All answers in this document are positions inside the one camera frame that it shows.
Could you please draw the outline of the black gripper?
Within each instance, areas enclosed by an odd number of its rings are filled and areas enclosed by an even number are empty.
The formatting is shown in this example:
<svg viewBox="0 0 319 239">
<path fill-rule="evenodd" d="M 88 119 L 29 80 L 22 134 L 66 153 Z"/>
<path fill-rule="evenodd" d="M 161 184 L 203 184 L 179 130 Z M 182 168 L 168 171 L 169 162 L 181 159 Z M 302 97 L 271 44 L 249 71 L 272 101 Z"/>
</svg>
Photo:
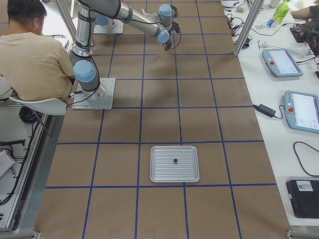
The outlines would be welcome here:
<svg viewBox="0 0 319 239">
<path fill-rule="evenodd" d="M 166 43 L 163 44 L 163 47 L 165 50 L 170 50 L 172 46 L 171 41 L 167 41 Z"/>
</svg>

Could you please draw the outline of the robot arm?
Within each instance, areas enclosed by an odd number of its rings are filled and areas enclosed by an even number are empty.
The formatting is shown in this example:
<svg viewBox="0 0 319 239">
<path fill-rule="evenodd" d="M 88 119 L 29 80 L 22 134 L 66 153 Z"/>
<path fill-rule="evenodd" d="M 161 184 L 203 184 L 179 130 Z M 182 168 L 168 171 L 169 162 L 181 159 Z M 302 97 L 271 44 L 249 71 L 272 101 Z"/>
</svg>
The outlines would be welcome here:
<svg viewBox="0 0 319 239">
<path fill-rule="evenodd" d="M 90 52 L 95 20 L 96 14 L 91 13 L 90 8 L 81 4 L 78 11 L 75 46 L 70 52 L 74 76 L 82 88 L 84 97 L 90 101 L 100 99 L 104 93 Z"/>
<path fill-rule="evenodd" d="M 162 4 L 157 12 L 147 14 L 137 12 L 120 0 L 80 0 L 79 3 L 75 41 L 78 48 L 88 49 L 90 47 L 98 14 L 128 24 L 154 37 L 157 42 L 165 46 L 165 50 L 172 47 L 170 35 L 175 30 L 175 23 L 172 20 L 173 11 L 169 4 Z"/>
</svg>

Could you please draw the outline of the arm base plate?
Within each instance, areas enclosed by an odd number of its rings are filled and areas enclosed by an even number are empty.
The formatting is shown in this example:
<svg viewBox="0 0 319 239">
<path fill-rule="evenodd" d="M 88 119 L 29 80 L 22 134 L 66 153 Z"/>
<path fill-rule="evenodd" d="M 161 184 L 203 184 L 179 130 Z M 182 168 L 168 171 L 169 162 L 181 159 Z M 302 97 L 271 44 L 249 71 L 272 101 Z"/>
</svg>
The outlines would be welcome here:
<svg viewBox="0 0 319 239">
<path fill-rule="evenodd" d="M 92 93 L 82 90 L 81 85 L 78 83 L 77 91 L 82 91 L 76 94 L 74 101 L 71 105 L 73 110 L 110 110 L 113 104 L 113 96 L 115 90 L 115 78 L 100 78 L 100 86 L 97 91 L 89 97 Z"/>
<path fill-rule="evenodd" d="M 108 19 L 108 21 L 96 21 L 94 26 L 94 34 L 109 35 L 122 34 L 124 24 L 116 19 Z"/>
</svg>

